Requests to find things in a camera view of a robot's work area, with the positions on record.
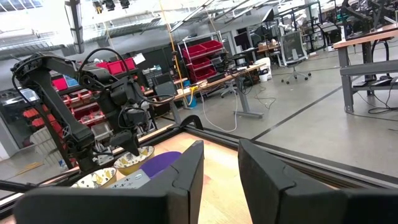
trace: white bucket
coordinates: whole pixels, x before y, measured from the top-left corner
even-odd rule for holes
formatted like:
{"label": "white bucket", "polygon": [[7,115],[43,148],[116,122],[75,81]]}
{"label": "white bucket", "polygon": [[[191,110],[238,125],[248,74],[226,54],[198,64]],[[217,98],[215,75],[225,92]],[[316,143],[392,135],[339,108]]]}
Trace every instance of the white bucket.
{"label": "white bucket", "polygon": [[266,82],[271,79],[271,75],[270,74],[259,75],[259,78],[260,82]]}

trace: desk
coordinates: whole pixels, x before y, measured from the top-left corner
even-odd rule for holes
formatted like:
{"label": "desk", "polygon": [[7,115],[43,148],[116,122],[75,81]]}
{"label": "desk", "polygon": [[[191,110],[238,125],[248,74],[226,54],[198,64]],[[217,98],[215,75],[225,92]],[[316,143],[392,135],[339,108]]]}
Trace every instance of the desk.
{"label": "desk", "polygon": [[[199,89],[195,90],[194,93],[198,92],[198,91],[206,90],[206,89],[209,89],[209,88],[213,88],[213,87],[216,87],[216,86],[220,86],[220,85],[224,84],[225,82],[228,82],[228,81],[236,78],[237,76],[240,76],[242,73],[251,72],[251,71],[256,70],[256,69],[258,69],[258,68],[260,68],[262,66],[265,66],[265,65],[267,65],[267,64],[266,63],[261,63],[259,65],[251,65],[251,66],[249,66],[249,68],[246,68],[245,70],[242,70],[239,73],[235,73],[233,75],[228,75],[225,78],[222,78],[222,79],[217,80],[217,81],[212,82],[212,83],[207,83],[206,81],[199,82],[198,83]],[[252,112],[250,110],[248,99],[246,98],[246,95],[243,94],[240,91],[241,85],[242,85],[241,82],[237,82],[238,94],[239,94],[239,98],[241,99],[241,104],[242,104],[242,109],[243,110],[242,111],[238,111],[237,114],[241,115],[241,116],[250,116],[250,117],[255,117],[255,118],[261,119],[262,115],[264,115],[264,113]],[[190,96],[190,95],[191,95],[191,92],[187,92],[187,93],[184,93],[184,94],[179,94],[179,95],[175,96],[174,101],[181,100],[185,96]],[[171,107],[171,110],[172,110],[174,121],[177,124],[180,124],[182,120],[181,120],[181,117],[180,117],[180,115],[178,113],[178,110],[177,110],[177,107],[176,107],[174,101],[170,102],[170,107]]]}
{"label": "desk", "polygon": [[262,49],[262,50],[258,50],[257,53],[266,53],[266,52],[268,52],[270,50],[274,50],[274,49],[278,49],[278,48],[279,48],[279,44],[274,45],[272,47],[268,47],[268,45],[267,45],[267,48]]}
{"label": "desk", "polygon": [[[352,113],[354,111],[353,94],[357,91],[367,91],[370,95],[375,90],[389,90],[391,88],[390,86],[353,88],[351,77],[365,76],[365,80],[368,81],[374,79],[375,74],[398,72],[398,60],[373,62],[371,52],[371,41],[398,36],[398,30],[395,29],[396,25],[391,24],[370,33],[370,35],[353,40],[342,40],[334,44],[334,48],[338,49],[346,112]],[[356,44],[362,44],[363,64],[349,65],[347,48]]]}

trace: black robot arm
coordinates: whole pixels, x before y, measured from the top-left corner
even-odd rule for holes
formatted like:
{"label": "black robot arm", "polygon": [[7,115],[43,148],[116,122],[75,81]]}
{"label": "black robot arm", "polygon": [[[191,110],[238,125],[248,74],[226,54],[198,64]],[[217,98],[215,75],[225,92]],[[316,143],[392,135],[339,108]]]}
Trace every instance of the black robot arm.
{"label": "black robot arm", "polygon": [[12,68],[12,72],[24,88],[36,92],[60,123],[63,128],[64,147],[77,159],[81,170],[90,170],[95,166],[92,151],[95,146],[94,134],[89,127],[75,119],[52,87],[52,70],[76,79],[87,90],[98,91],[95,100],[114,133],[111,145],[121,146],[138,156],[136,126],[146,120],[142,109],[132,107],[144,99],[139,85],[128,77],[119,80],[103,68],[79,68],[80,65],[72,60],[46,52],[20,61]]}

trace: yellow bowl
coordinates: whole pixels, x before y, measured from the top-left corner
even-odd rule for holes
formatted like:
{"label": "yellow bowl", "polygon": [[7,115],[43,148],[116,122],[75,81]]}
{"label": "yellow bowl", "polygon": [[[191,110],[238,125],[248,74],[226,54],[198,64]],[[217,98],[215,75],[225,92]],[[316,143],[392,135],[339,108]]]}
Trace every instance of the yellow bowl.
{"label": "yellow bowl", "polygon": [[116,182],[116,169],[115,168],[105,168],[92,172],[75,184],[71,188],[87,188],[87,189],[97,189],[106,188],[107,186],[114,184]]}
{"label": "yellow bowl", "polygon": [[135,156],[130,152],[125,153],[117,159],[113,166],[123,175],[130,175],[155,155],[155,148],[153,146],[140,147],[138,151],[139,156]]}

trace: gray floor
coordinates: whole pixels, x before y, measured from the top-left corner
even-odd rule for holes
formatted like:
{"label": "gray floor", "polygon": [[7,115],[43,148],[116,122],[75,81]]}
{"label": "gray floor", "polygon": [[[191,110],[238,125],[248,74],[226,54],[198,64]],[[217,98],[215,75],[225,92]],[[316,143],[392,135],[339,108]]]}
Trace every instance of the gray floor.
{"label": "gray floor", "polygon": [[[390,46],[392,46],[390,59],[398,59],[398,54],[394,52],[398,43],[393,42]],[[378,45],[376,49],[375,61],[385,60],[384,46]],[[360,46],[356,47],[356,54],[354,54],[353,48],[349,50],[349,53],[352,64],[362,62]],[[238,116],[238,127],[231,134],[252,139],[272,128],[257,140],[291,151],[398,177],[398,169],[396,169],[398,152],[393,147],[398,142],[398,131],[389,130],[398,129],[398,123],[346,114],[343,110],[342,90],[339,89],[341,79],[338,66],[337,52],[320,51],[318,56],[310,58],[297,67],[298,71],[312,71],[309,81],[299,78],[297,81],[292,81],[290,85],[286,85],[280,80],[285,78],[291,69],[273,70],[273,80],[256,85],[248,93],[251,109],[263,112],[264,117],[252,119]],[[260,98],[274,97],[277,100],[269,110],[254,98],[257,94]],[[370,104],[382,106],[374,97],[367,97],[366,92],[360,94]],[[382,101],[386,101],[388,91],[378,91],[376,95]],[[261,100],[261,102],[269,106],[272,100]],[[377,116],[368,114],[368,109],[372,107],[364,102],[359,95],[354,96],[354,102],[355,114],[398,121],[396,112]],[[393,91],[389,106],[397,105],[398,92]],[[205,127],[219,131],[205,119],[202,106],[198,100],[196,108],[180,110],[180,115],[184,118],[190,114],[197,114]],[[208,119],[224,129],[234,128],[233,111],[235,106],[234,95],[226,95],[224,99],[221,99],[219,92],[214,93],[205,101]],[[294,115],[293,118],[281,124],[283,120],[292,115]],[[159,128],[171,123],[173,122],[167,119],[157,120]],[[0,179],[38,183],[60,173],[59,166],[44,165],[15,176],[27,164],[41,161],[42,158],[33,151],[16,154],[12,158],[0,162],[2,170]],[[0,191],[0,197],[9,193]]]}

